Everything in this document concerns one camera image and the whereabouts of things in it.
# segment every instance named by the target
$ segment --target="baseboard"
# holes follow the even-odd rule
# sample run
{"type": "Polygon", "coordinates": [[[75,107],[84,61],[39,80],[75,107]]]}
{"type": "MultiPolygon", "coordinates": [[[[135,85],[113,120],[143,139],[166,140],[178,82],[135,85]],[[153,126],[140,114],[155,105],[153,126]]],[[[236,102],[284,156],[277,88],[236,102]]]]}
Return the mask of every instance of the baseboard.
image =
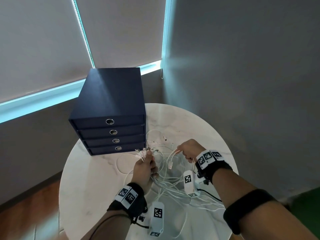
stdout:
{"type": "Polygon", "coordinates": [[[47,187],[48,185],[58,181],[61,179],[62,171],[58,172],[57,174],[51,176],[50,178],[46,179],[45,181],[33,186],[32,188],[28,189],[27,191],[17,195],[16,197],[8,200],[7,202],[0,205],[0,213],[11,208],[12,206],[18,204],[19,202],[23,201],[24,199],[30,197],[34,193],[42,190],[43,188],[47,187]]]}

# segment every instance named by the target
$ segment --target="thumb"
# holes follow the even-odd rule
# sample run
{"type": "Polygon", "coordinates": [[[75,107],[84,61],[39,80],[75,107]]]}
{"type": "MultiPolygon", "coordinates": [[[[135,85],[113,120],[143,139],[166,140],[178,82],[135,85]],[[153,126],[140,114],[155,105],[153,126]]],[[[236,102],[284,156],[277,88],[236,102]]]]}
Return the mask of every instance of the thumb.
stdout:
{"type": "Polygon", "coordinates": [[[146,157],[144,159],[144,162],[150,165],[151,160],[152,160],[152,151],[149,150],[146,152],[146,157]]]}

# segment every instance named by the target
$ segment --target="round marble table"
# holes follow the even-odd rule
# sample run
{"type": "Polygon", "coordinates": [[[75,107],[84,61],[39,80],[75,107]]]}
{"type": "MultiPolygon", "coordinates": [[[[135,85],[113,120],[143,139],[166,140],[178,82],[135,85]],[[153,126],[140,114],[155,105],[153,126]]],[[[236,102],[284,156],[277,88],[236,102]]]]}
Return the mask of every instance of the round marble table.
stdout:
{"type": "MultiPolygon", "coordinates": [[[[205,148],[217,149],[234,172],[238,173],[234,158],[222,137],[206,121],[189,111],[166,104],[146,104],[146,129],[150,131],[148,140],[163,140],[162,132],[173,143],[173,149],[190,138],[205,148]]],[[[122,154],[90,156],[80,140],[73,147],[62,173],[59,190],[60,219],[69,240],[81,239],[105,214],[123,186],[126,173],[133,169],[137,158],[122,154]]],[[[206,186],[206,190],[218,196],[211,184],[206,186]]],[[[147,202],[152,202],[155,196],[150,191],[146,196],[147,202]]],[[[187,221],[177,239],[229,239],[231,230],[222,218],[223,209],[215,212],[192,206],[183,209],[168,197],[161,197],[159,201],[165,205],[164,231],[159,239],[177,236],[185,213],[187,221]]],[[[152,238],[147,235],[146,229],[132,225],[126,239],[152,238]]]]}

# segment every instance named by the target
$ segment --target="drawer handle hole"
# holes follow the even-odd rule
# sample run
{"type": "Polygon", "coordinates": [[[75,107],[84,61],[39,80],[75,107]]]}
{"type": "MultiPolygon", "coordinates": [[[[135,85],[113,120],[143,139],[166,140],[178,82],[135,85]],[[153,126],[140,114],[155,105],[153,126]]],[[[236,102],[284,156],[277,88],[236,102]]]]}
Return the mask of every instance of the drawer handle hole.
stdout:
{"type": "Polygon", "coordinates": [[[115,123],[115,121],[114,121],[113,119],[107,119],[107,120],[106,120],[106,123],[107,123],[108,125],[113,125],[113,124],[115,123]]]}
{"type": "Polygon", "coordinates": [[[110,130],[111,135],[116,135],[118,132],[115,129],[110,130]]]}

